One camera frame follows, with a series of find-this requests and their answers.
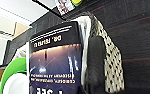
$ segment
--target product box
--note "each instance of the product box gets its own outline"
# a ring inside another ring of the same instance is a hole
[[[77,22],[65,22],[29,41],[29,93],[78,94],[82,47]]]

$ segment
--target dark background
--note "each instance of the dark background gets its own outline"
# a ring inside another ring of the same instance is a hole
[[[121,51],[126,89],[150,90],[150,0],[83,1],[63,17],[70,19],[85,11],[93,13]],[[11,61],[16,49],[30,36],[62,22],[51,12],[46,13],[31,24],[33,28],[9,42],[4,63]]]

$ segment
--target green plastic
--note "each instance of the green plastic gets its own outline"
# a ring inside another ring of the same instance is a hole
[[[0,94],[3,94],[3,89],[6,81],[15,73],[26,73],[26,58],[17,58],[9,63],[3,72],[0,83]]]
[[[79,5],[82,3],[82,1],[83,1],[83,0],[80,0],[79,3],[75,3],[75,2],[73,2],[73,0],[71,0],[71,2],[72,2],[75,6],[79,6]]]

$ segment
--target green object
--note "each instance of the green object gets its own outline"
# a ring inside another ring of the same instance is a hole
[[[79,6],[82,3],[83,0],[71,0],[71,2],[75,5],[75,6]]]
[[[0,83],[0,94],[3,94],[3,89],[6,81],[15,73],[26,73],[26,58],[17,58],[9,63],[3,72]]]

